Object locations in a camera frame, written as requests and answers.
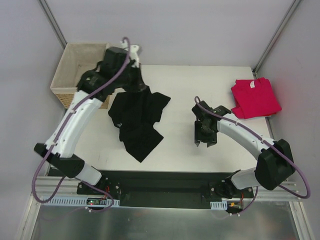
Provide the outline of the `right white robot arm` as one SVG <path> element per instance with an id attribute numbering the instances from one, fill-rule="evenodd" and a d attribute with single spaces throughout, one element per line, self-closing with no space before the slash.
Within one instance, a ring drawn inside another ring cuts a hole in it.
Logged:
<path id="1" fill-rule="evenodd" d="M 226 197 L 237 197 L 243 189 L 259 187 L 272 191 L 295 173 L 293 156 L 287 141 L 274 140 L 243 124 L 229 109 L 220 105 L 209 107 L 205 101 L 197 103 L 191 111 L 194 122 L 194 143 L 211 147 L 218 142 L 217 134 L 224 134 L 243 148 L 257 161 L 256 167 L 237 170 L 219 183 L 215 190 Z"/>

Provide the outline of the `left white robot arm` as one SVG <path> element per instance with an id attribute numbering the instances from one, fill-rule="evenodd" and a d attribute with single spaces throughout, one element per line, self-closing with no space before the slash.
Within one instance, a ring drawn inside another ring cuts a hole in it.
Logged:
<path id="1" fill-rule="evenodd" d="M 77 157 L 75 148 L 91 118 L 116 89 L 138 93 L 146 88 L 140 51 L 139 45 L 107 48 L 104 59 L 80 77 L 72 102 L 57 129 L 45 143 L 34 147 L 36 153 L 66 177 L 87 182 L 89 190 L 96 195 L 106 188 L 102 173 Z"/>

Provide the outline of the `wicker basket with liner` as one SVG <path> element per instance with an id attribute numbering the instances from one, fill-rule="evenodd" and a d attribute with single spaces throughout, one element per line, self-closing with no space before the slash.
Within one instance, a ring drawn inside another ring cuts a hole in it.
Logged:
<path id="1" fill-rule="evenodd" d="M 83 73 L 104 59 L 108 42 L 70 42 L 66 45 L 50 85 L 51 91 L 68 109 Z"/>

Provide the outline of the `black t shirt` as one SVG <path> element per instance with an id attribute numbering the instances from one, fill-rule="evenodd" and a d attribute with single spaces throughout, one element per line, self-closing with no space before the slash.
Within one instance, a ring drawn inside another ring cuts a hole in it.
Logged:
<path id="1" fill-rule="evenodd" d="M 119 92 L 108 111 L 113 125 L 119 129 L 119 141 L 138 162 L 159 145 L 164 137 L 154 129 L 161 121 L 171 98 L 147 87 L 141 92 Z"/>

